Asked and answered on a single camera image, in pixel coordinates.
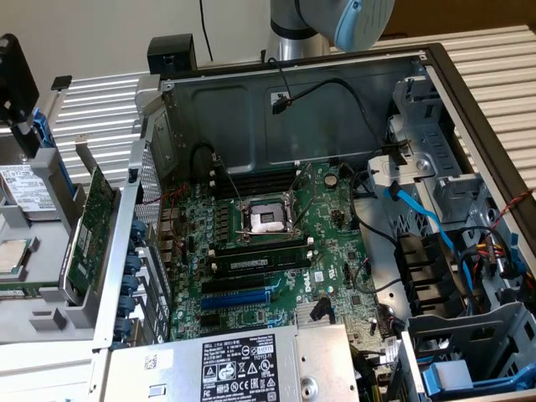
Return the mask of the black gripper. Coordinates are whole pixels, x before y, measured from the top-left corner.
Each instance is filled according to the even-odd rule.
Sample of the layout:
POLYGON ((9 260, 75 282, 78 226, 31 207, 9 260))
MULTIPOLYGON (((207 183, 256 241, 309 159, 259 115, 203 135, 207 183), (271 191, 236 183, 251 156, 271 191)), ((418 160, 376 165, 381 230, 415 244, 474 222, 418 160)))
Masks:
POLYGON ((23 153, 35 158, 40 142, 33 133, 39 90, 18 38, 1 37, 1 122, 6 123, 23 153))

